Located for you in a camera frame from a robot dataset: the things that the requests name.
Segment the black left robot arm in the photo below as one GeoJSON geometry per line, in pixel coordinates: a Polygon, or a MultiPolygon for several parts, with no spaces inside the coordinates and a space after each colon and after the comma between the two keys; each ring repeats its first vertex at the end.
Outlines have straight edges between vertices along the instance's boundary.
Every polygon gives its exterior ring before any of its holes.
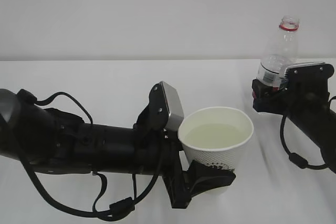
{"type": "Polygon", "coordinates": [[[26,90],[1,89],[1,116],[37,173],[90,172],[154,175],[163,178],[171,204],[184,208],[192,197],[229,186],[232,170],[219,163],[191,162],[183,170],[177,129],[183,110],[177,91],[160,83],[132,128],[86,123],[74,114],[38,101],[26,90]]]}

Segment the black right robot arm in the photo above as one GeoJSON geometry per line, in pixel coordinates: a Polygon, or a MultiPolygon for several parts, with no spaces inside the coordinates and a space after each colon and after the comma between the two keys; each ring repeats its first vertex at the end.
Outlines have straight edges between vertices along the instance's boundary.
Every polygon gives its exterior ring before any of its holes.
{"type": "Polygon", "coordinates": [[[333,65],[325,62],[305,62],[284,65],[279,78],[284,86],[275,89],[254,79],[253,108],[257,112],[282,115],[280,140],[289,160],[301,169],[335,172],[335,112],[330,105],[328,80],[334,74],[333,65]],[[320,149],[324,163],[311,165],[299,154],[289,150],[285,142],[285,122],[289,119],[320,149]]]}

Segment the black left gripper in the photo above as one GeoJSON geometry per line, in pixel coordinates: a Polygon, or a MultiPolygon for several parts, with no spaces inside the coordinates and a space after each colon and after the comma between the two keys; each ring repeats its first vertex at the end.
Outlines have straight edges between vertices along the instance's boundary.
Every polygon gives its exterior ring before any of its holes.
{"type": "Polygon", "coordinates": [[[182,170],[177,133],[165,130],[147,130],[135,126],[134,154],[131,173],[133,180],[134,201],[142,201],[153,189],[161,176],[170,201],[189,201],[204,192],[227,187],[235,180],[232,170],[219,166],[206,166],[193,160],[185,172],[182,170]],[[152,178],[144,191],[137,195],[136,174],[151,175],[152,178]]]}

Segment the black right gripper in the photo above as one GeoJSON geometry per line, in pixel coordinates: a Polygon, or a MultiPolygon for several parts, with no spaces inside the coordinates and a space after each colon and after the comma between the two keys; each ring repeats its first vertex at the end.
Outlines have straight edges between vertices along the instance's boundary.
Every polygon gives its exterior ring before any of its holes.
{"type": "Polygon", "coordinates": [[[281,67],[279,77],[284,85],[278,91],[258,79],[252,81],[253,108],[256,112],[283,115],[305,102],[329,101],[328,80],[334,74],[329,63],[294,63],[281,67]]]}

